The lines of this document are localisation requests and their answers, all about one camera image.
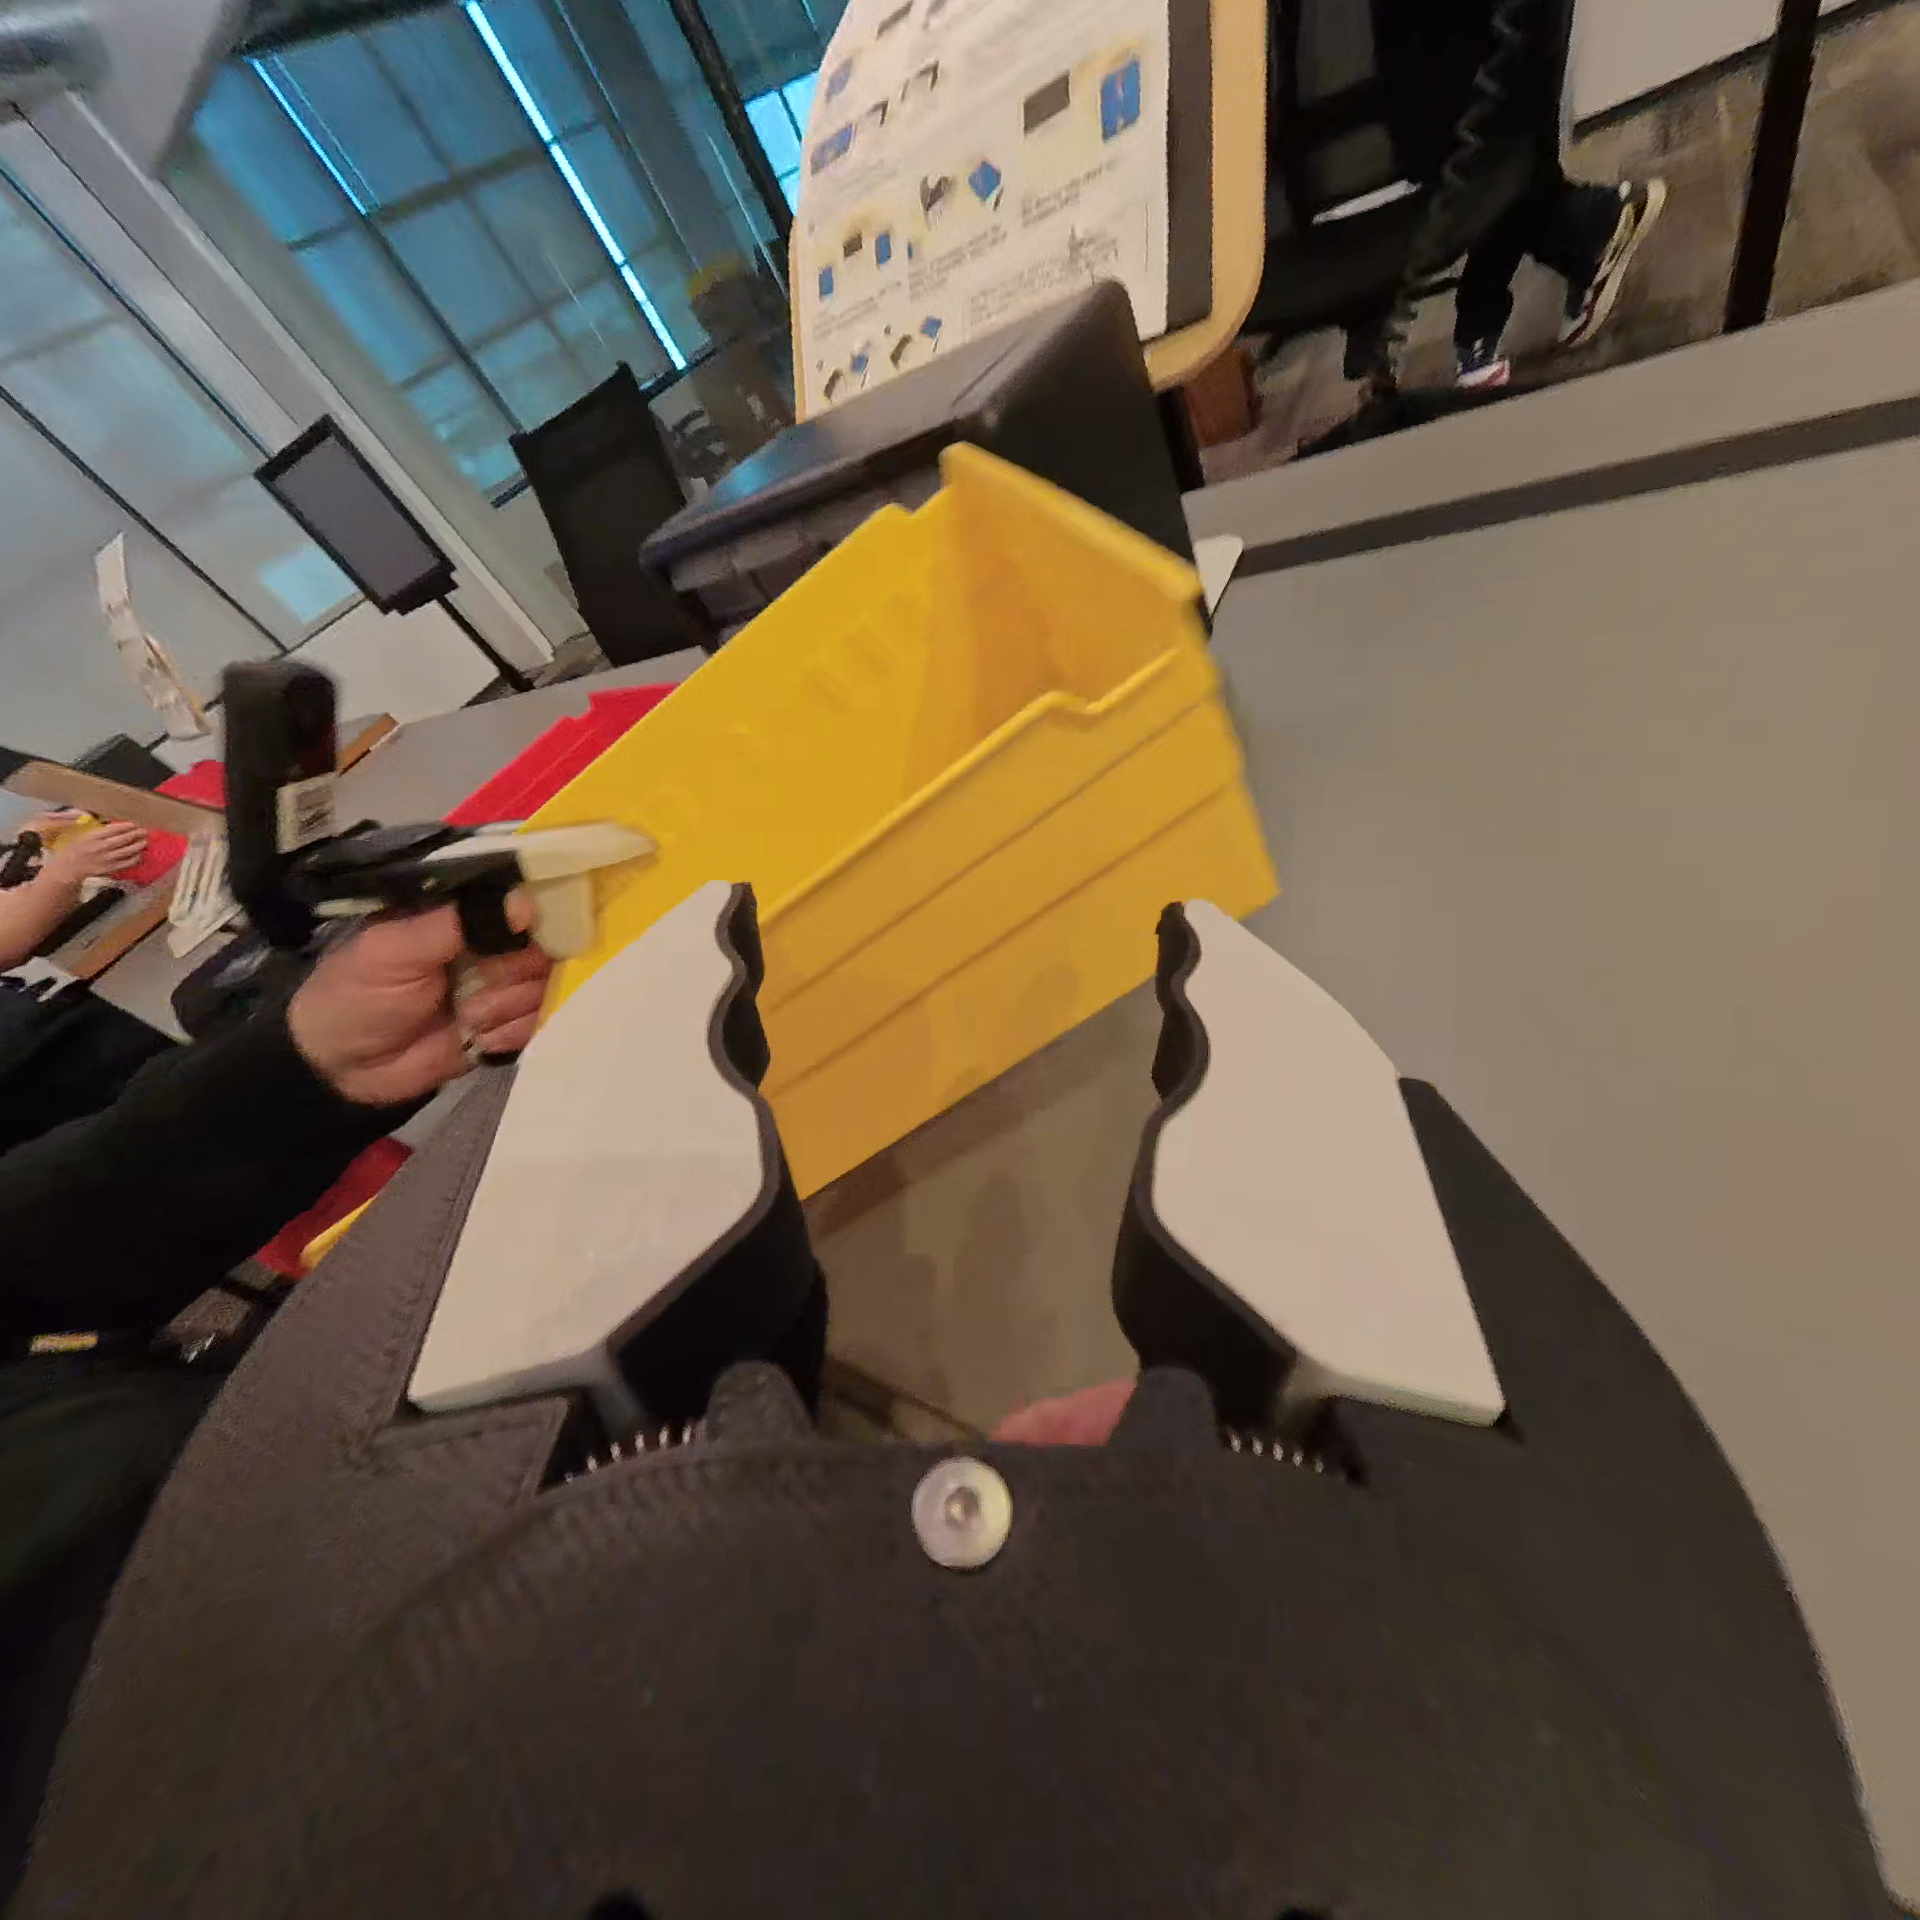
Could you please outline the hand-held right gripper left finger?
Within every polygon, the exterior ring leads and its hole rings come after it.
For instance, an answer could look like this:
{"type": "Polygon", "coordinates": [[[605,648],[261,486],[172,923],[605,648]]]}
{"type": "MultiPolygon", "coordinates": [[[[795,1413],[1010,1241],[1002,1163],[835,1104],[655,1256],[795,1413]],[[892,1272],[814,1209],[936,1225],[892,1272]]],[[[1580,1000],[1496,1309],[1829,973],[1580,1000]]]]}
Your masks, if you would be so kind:
{"type": "Polygon", "coordinates": [[[572,1397],[608,1438],[767,1363],[815,1413],[824,1274],[773,1109],[748,883],[605,960],[522,1053],[406,1384],[424,1414],[572,1397]]]}

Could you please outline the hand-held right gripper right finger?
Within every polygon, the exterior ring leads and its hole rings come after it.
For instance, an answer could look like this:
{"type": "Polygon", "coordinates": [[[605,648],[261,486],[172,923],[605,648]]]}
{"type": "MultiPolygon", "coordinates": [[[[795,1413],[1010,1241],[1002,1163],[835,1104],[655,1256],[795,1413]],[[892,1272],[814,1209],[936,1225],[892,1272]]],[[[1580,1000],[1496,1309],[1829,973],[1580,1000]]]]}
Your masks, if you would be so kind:
{"type": "Polygon", "coordinates": [[[1488,1430],[1506,1410],[1402,1078],[1328,993],[1210,901],[1158,917],[1156,1104],[1110,1302],[1231,1438],[1338,1401],[1488,1430]]]}

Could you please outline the red plastic bin drawer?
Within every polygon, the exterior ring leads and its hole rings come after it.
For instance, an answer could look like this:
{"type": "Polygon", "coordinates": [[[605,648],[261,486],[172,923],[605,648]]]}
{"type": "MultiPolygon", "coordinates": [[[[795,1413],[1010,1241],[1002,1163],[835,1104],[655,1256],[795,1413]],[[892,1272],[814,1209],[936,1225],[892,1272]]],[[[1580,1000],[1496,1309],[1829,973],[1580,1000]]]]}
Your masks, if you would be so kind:
{"type": "Polygon", "coordinates": [[[632,731],[671,691],[677,691],[675,683],[661,681],[591,692],[586,712],[547,726],[491,779],[453,808],[444,822],[451,828],[491,828],[533,820],[542,805],[550,803],[576,774],[632,731]]]}

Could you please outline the yellow plastic bin drawer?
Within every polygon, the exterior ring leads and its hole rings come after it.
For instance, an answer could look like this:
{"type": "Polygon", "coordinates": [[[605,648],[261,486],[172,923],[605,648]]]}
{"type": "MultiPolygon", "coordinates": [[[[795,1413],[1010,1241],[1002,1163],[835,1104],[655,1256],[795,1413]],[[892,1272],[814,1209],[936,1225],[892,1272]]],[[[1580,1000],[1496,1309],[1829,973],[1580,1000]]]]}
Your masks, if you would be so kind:
{"type": "Polygon", "coordinates": [[[535,813],[596,883],[556,1014],[710,880],[757,896],[800,1196],[1152,978],[1167,902],[1279,890],[1190,563],[983,449],[940,459],[535,813]]]}

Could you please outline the person's left forearm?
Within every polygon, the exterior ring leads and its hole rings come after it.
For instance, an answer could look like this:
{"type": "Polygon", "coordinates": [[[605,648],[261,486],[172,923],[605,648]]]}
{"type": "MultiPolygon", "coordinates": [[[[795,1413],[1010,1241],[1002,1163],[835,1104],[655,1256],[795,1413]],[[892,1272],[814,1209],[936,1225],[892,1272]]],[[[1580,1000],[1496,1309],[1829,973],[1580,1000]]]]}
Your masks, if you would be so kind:
{"type": "Polygon", "coordinates": [[[173,1046],[102,1110],[5,1154],[5,1355],[157,1331],[312,1209],[432,1096],[352,1097],[284,1005],[173,1046]]]}

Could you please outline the person's left hand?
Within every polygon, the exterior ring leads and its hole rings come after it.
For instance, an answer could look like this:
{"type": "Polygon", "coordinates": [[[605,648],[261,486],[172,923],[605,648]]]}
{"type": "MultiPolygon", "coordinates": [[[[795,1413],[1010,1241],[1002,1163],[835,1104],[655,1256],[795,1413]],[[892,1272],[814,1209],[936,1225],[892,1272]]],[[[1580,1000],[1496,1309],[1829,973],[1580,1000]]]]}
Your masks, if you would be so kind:
{"type": "Polygon", "coordinates": [[[286,1026],[336,1096],[397,1109],[516,1056],[536,1030],[550,970],[536,944],[471,952],[451,902],[383,914],[318,960],[286,1026]]]}

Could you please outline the red plastic bin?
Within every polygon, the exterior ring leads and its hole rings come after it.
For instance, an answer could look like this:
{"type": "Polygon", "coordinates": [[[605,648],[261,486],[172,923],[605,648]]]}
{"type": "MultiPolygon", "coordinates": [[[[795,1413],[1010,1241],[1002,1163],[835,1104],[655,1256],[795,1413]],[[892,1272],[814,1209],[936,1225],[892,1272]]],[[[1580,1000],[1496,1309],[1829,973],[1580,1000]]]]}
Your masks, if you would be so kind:
{"type": "Polygon", "coordinates": [[[275,1236],[261,1243],[254,1262],[278,1281],[304,1277],[411,1156],[413,1149],[397,1139],[374,1140],[311,1208],[290,1217],[275,1236]]]}
{"type": "MultiPolygon", "coordinates": [[[[157,785],[156,793],[210,810],[224,817],[224,766],[218,760],[198,760],[178,774],[157,785]]],[[[188,851],[191,834],[148,830],[147,845],[134,866],[114,876],[114,883],[134,891],[156,885],[172,874],[188,851]]]]}

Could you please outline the black monitor on stand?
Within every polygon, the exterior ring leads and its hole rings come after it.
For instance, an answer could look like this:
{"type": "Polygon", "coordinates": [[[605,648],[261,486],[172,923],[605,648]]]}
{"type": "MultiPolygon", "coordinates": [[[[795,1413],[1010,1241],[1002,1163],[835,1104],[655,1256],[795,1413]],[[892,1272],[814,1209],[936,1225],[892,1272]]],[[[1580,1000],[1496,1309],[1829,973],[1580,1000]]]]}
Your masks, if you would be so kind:
{"type": "Polygon", "coordinates": [[[332,418],[311,422],[259,469],[254,480],[293,517],[383,618],[439,609],[499,681],[514,692],[535,681],[455,609],[456,568],[372,462],[332,418]]]}

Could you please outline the black office chair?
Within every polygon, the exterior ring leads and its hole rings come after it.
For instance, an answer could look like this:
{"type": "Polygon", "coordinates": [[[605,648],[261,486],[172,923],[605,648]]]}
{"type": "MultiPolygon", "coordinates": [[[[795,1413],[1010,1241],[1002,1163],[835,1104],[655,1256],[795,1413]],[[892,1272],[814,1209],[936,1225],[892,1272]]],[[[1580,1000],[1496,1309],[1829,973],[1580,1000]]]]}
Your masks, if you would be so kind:
{"type": "Polygon", "coordinates": [[[1240,326],[1269,353],[1386,315],[1427,190],[1388,121],[1364,3],[1266,4],[1264,266],[1240,326]]]}
{"type": "Polygon", "coordinates": [[[638,665],[701,648],[701,625],[640,556],[688,500],[635,370],[618,363],[510,445],[602,657],[638,665]]]}

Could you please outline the black storage tote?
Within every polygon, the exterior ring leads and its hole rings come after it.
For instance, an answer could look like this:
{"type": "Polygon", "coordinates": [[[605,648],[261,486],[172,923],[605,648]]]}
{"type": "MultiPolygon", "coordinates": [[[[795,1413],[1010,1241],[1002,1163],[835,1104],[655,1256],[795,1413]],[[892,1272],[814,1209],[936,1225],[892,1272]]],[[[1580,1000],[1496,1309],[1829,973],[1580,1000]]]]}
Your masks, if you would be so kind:
{"type": "Polygon", "coordinates": [[[967,444],[1194,560],[1180,474],[1119,284],[934,354],[788,426],[640,544],[712,653],[885,507],[916,510],[967,444]]]}

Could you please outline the person's dark clothing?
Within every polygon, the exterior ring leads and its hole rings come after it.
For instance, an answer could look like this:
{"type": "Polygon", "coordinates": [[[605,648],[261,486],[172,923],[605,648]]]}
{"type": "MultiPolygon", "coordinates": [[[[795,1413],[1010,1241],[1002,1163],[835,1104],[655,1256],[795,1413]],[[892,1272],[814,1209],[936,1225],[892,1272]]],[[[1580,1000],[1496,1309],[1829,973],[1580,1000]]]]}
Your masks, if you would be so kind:
{"type": "Polygon", "coordinates": [[[232,1336],[5,1316],[2,1878],[27,1860],[111,1586],[236,1365],[232,1336]]]}

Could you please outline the instruction poster board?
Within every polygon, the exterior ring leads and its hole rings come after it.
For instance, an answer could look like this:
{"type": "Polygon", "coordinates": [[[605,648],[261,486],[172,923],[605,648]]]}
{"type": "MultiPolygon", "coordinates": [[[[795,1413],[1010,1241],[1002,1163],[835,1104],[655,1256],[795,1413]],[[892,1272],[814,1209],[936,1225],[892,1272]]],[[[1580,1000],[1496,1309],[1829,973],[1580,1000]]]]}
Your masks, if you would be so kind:
{"type": "Polygon", "coordinates": [[[848,4],[788,233],[797,418],[1092,284],[1156,392],[1213,361],[1264,267],[1260,3],[848,4]]]}

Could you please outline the black metal post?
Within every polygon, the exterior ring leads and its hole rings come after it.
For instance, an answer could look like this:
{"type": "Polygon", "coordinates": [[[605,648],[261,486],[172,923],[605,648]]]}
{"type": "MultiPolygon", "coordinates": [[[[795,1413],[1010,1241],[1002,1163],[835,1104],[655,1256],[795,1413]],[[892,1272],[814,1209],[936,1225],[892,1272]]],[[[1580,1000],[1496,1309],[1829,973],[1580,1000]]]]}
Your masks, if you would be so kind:
{"type": "Polygon", "coordinates": [[[1779,6],[1726,285],[1724,334],[1756,330],[1770,317],[1816,61],[1820,18],[1822,3],[1780,3],[1779,6]]]}

